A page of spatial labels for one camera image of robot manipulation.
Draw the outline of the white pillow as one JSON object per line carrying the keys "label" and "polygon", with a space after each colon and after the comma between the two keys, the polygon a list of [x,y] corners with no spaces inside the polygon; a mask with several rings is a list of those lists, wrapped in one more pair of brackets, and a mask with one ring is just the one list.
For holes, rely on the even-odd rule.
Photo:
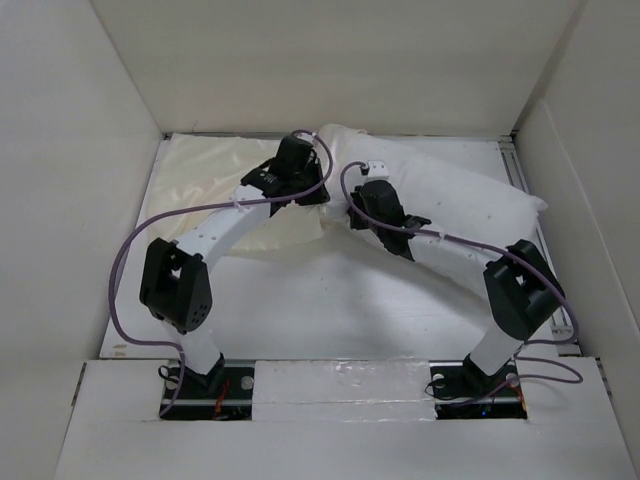
{"label": "white pillow", "polygon": [[327,219],[346,214],[348,203],[340,173],[356,161],[382,161],[404,210],[432,220],[444,233],[497,247],[530,240],[544,200],[511,185],[467,170],[398,140],[328,124],[319,130],[330,148],[334,172],[326,183],[330,201]]}

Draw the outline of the cream pillowcase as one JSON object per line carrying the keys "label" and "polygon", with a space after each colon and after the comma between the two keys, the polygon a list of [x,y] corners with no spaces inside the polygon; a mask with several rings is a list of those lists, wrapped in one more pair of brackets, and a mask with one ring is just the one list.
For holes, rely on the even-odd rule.
{"label": "cream pillowcase", "polygon": [[[273,157],[277,140],[175,134],[153,168],[146,216],[231,199],[242,176]],[[291,203],[230,250],[240,255],[279,250],[322,238],[320,208]]]}

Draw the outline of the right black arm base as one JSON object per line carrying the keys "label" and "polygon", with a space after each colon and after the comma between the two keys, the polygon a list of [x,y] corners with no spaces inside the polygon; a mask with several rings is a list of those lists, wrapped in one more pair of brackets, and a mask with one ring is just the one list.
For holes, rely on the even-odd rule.
{"label": "right black arm base", "polygon": [[514,362],[508,362],[496,375],[486,376],[462,361],[433,361],[424,392],[434,400],[439,421],[526,420],[524,395],[513,380],[517,374]]}

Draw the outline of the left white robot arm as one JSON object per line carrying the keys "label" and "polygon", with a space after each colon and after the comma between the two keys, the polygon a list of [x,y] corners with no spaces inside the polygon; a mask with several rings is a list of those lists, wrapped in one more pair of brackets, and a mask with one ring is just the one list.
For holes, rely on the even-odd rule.
{"label": "left white robot arm", "polygon": [[312,143],[290,134],[275,156],[245,174],[233,191],[234,200],[248,205],[217,210],[178,238],[157,238],[147,247],[140,302],[174,334],[184,351],[188,384],[199,395],[220,390],[225,364],[213,333],[204,327],[214,304],[211,270],[239,240],[289,204],[328,202],[322,179]]}

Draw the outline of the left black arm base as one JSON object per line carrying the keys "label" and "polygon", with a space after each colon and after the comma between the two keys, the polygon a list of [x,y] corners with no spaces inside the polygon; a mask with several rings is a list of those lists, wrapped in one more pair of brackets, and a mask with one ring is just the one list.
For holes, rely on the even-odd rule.
{"label": "left black arm base", "polygon": [[179,365],[158,368],[164,381],[159,417],[167,421],[248,421],[252,418],[254,361],[227,361],[213,392],[185,376],[177,399],[165,412],[176,391]]}

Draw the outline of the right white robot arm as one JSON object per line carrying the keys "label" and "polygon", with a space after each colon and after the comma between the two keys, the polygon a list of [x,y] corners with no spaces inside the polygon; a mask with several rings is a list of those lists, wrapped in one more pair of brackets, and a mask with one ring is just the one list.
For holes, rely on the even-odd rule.
{"label": "right white robot arm", "polygon": [[505,365],[564,305],[562,288],[530,241],[494,251],[429,230],[431,221],[407,214],[386,180],[356,186],[348,202],[351,229],[370,231],[387,252],[447,276],[488,302],[494,324],[460,369],[461,382],[473,393],[493,388]]}

